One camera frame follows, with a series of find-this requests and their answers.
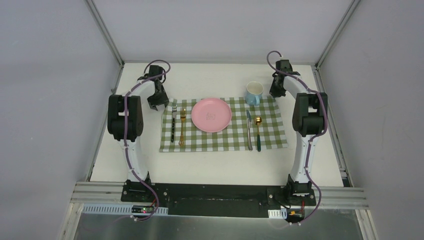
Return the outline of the gold fork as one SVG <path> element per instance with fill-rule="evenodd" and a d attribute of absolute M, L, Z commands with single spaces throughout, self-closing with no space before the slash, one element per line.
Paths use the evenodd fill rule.
<path fill-rule="evenodd" d="M 186 118 L 187 118 L 187 110 L 185 108 L 182 108 L 180 111 L 181 129 L 180 129 L 180 137 L 178 142 L 178 145 L 180 147 L 184 146 L 185 144 L 184 127 L 185 127 Z"/>

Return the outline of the light blue mug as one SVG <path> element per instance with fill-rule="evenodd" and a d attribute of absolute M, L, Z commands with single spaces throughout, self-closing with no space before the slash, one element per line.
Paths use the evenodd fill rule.
<path fill-rule="evenodd" d="M 251 81 L 246 85 L 245 102 L 251 106 L 259 106 L 264 91 L 263 85 L 258 81 Z"/>

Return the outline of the pink plate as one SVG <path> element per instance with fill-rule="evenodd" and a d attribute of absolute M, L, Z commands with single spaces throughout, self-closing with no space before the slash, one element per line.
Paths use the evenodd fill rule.
<path fill-rule="evenodd" d="M 205 98 L 197 102 L 191 110 L 192 123 L 201 131 L 216 133 L 225 129 L 231 122 L 230 106 L 219 98 Z"/>

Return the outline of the gold spoon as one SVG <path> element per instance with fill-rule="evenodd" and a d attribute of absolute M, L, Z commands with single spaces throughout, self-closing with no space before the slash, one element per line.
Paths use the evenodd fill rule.
<path fill-rule="evenodd" d="M 261 135 L 260 135 L 260 125 L 262 123 L 262 117 L 256 116 L 255 117 L 255 125 L 256 125 L 256 149 L 258 152 L 261 152 L 262 145 L 261 145 Z"/>

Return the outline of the silver knife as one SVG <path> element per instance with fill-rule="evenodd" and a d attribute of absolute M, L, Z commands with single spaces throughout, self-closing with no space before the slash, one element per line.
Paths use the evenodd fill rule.
<path fill-rule="evenodd" d="M 251 141 L 251 127 L 252 127 L 252 116 L 249 110 L 246 110 L 246 118 L 247 118 L 247 144 L 248 150 L 253 151 L 253 145 Z"/>

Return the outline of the green checkered cloth napkin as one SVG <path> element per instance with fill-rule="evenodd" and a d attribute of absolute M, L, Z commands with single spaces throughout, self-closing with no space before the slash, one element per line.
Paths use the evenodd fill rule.
<path fill-rule="evenodd" d="M 162 114 L 161 140 L 159 150 L 162 153 L 177 152 L 222 152 L 248 150 L 248 132 L 246 110 L 250 111 L 252 118 L 251 141 L 256 145 L 257 127 L 255 118 L 261 116 L 260 125 L 261 149 L 287 148 L 288 142 L 281 116 L 281 111 L 274 98 L 265 96 L 259 106 L 251 106 L 243 97 L 226 97 L 223 99 L 232 111 L 229 125 L 215 133 L 199 130 L 192 122 L 191 111 L 198 99 L 170 99 L 169 105 Z M 172 106 L 177 105 L 175 122 L 175 139 L 171 142 L 172 133 Z M 184 146 L 179 146 L 181 133 L 181 109 L 186 109 L 184 123 Z"/>

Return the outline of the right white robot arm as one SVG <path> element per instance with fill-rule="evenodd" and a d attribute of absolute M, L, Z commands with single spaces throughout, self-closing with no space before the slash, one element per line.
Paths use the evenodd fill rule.
<path fill-rule="evenodd" d="M 276 61 L 272 68 L 275 72 L 269 94 L 280 98 L 289 93 L 295 99 L 292 128 L 296 132 L 296 150 L 283 196 L 288 204 L 296 205 L 312 191 L 310 178 L 315 147 L 319 137 L 328 130 L 328 95 L 309 88 L 288 59 Z"/>

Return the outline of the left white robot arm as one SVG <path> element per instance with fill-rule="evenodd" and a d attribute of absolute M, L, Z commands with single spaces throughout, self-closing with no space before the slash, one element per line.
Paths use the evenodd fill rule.
<path fill-rule="evenodd" d="M 154 111 L 164 110 L 169 97 L 164 88 L 166 70 L 148 65 L 136 85 L 127 94 L 112 94 L 108 98 L 107 131 L 118 141 L 128 168 L 123 195 L 133 194 L 140 202 L 152 198 L 149 170 L 140 160 L 141 135 L 144 131 L 142 103 Z"/>

